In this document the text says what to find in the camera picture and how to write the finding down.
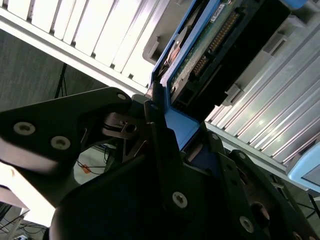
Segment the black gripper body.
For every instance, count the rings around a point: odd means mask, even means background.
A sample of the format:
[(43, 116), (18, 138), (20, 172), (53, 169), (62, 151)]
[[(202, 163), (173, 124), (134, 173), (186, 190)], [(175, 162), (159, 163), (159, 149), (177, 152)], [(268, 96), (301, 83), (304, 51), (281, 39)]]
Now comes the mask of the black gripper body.
[(83, 184), (56, 209), (51, 240), (205, 240), (204, 151), (161, 195), (156, 164), (138, 157)]

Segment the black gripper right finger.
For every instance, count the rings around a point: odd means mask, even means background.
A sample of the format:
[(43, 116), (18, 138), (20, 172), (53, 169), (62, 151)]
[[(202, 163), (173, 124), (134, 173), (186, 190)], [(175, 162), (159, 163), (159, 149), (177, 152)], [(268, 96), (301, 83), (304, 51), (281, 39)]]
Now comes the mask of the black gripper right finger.
[(205, 240), (317, 240), (295, 204), (239, 150), (226, 152), (217, 133), (203, 129)]

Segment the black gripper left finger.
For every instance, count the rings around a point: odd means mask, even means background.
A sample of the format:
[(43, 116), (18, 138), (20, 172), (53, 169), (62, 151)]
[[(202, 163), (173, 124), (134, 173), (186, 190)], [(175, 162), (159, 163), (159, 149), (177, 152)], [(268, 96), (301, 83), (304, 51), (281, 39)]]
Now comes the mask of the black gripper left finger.
[(153, 97), (139, 102), (118, 88), (106, 87), (4, 111), (0, 158), (32, 174), (61, 179), (80, 153), (116, 138), (123, 142), (120, 165), (104, 174), (139, 157), (151, 159), (165, 196), (183, 162), (163, 103), (163, 98)]

